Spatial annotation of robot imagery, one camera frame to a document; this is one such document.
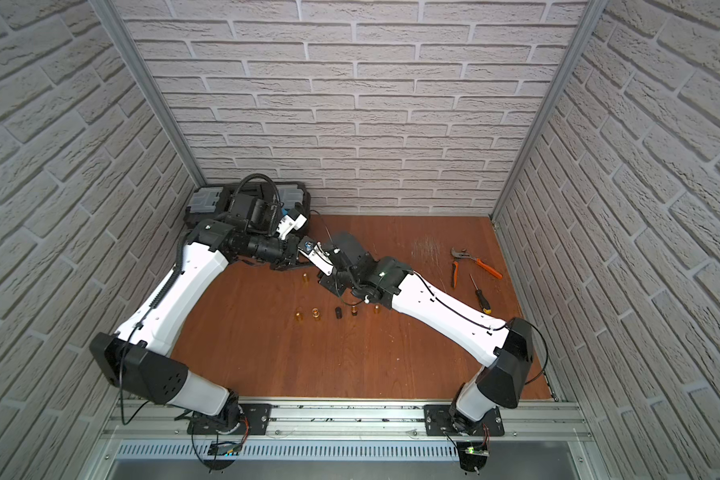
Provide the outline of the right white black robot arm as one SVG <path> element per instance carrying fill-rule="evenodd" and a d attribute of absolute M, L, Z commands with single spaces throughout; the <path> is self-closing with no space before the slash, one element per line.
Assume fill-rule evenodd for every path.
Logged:
<path fill-rule="evenodd" d="M 320 283 L 336 296 L 347 290 L 366 304 L 408 315 L 449 338 L 480 364 L 449 408 L 458 431 L 481 423 L 497 408 L 518 406 L 534 358 L 532 325 L 478 311 L 427 281 L 413 267 L 385 256 L 376 260 L 346 232 L 331 243 L 303 240 L 300 253 L 321 271 Z"/>

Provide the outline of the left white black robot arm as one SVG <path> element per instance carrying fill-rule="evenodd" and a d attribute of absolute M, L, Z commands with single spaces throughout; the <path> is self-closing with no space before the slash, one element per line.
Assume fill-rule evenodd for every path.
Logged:
<path fill-rule="evenodd" d="M 247 234 L 219 220 L 199 222 L 178 245 L 174 267 L 148 299 L 111 334 L 98 333 L 89 349 L 108 382 L 157 405 L 208 417 L 226 417 L 233 394 L 170 357 L 184 321 L 213 280 L 238 256 L 288 265 L 307 218 L 284 216 L 270 235 Z"/>

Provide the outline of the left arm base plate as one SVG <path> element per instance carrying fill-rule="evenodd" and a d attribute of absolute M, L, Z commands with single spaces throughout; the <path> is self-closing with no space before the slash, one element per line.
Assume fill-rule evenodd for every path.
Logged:
<path fill-rule="evenodd" d="M 242 435 L 263 436 L 267 432 L 273 405 L 269 403 L 239 403 L 224 407 L 215 416 L 193 412 L 189 417 L 187 433 L 190 435 Z"/>

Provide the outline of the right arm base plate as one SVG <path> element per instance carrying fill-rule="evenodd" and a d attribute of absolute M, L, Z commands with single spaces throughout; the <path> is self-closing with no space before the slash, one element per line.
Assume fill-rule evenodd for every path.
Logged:
<path fill-rule="evenodd" d="M 427 436 L 480 436 L 487 429 L 488 435 L 505 435 L 503 419 L 498 407 L 488 410 L 480 420 L 470 420 L 458 413 L 454 405 L 427 404 L 423 406 L 424 426 Z"/>

